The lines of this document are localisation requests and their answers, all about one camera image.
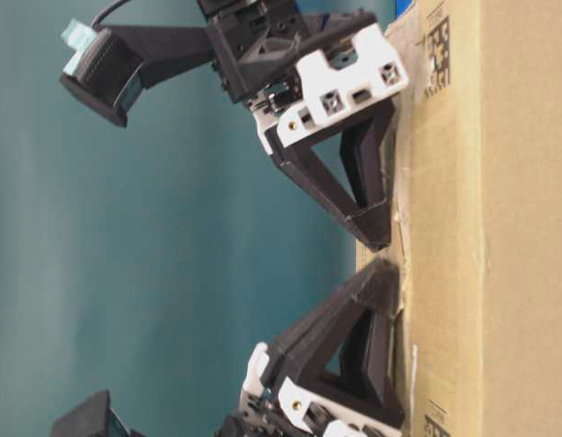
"black cable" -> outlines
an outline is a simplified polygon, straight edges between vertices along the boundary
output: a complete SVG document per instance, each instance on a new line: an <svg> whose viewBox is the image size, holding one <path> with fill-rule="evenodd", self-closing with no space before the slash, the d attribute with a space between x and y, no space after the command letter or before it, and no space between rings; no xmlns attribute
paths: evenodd
<svg viewBox="0 0 562 437"><path fill-rule="evenodd" d="M100 25L100 23L102 23L102 21L105 18L107 18L109 15L111 15L113 12L119 9L122 5L128 2L130 2L130 0L117 0L112 5L107 6L100 14L95 16L95 19L92 20L92 24L90 25L90 27L96 29L98 25Z"/></svg>

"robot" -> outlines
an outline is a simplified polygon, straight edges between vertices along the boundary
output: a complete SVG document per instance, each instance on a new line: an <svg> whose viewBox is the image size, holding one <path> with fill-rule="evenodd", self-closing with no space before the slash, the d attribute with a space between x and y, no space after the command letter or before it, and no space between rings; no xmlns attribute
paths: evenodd
<svg viewBox="0 0 562 437"><path fill-rule="evenodd" d="M376 260L252 353L237 409L217 437L401 437L392 369L399 275ZM339 373L328 370L339 352ZM51 437L145 437L99 391L59 419Z"/></svg>
<svg viewBox="0 0 562 437"><path fill-rule="evenodd" d="M199 0L205 27L103 25L73 20L76 52L62 84L120 127L142 91L210 63L233 103L254 116L273 163L371 250L390 243L391 201L380 145L408 84L374 14L304 15L295 0ZM353 195L313 148L342 134Z"/></svg>

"cardboard box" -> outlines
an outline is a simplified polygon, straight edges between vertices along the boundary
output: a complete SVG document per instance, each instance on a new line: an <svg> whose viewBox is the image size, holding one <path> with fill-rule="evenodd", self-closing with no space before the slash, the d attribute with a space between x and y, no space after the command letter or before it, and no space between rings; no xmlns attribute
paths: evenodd
<svg viewBox="0 0 562 437"><path fill-rule="evenodd" d="M419 0L388 35L407 435L562 436L562 0Z"/></svg>

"teal wall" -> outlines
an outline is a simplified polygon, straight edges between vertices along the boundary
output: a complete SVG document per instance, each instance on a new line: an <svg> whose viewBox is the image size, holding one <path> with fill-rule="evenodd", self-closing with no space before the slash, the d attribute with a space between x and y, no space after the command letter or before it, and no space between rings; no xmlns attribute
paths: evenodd
<svg viewBox="0 0 562 437"><path fill-rule="evenodd" d="M353 272L353 239L275 169L209 67L144 95L128 130L65 92L59 34L105 2L0 0L0 437L47 436L103 387L153 437L209 436L254 343ZM181 0L116 20L202 22Z"/></svg>

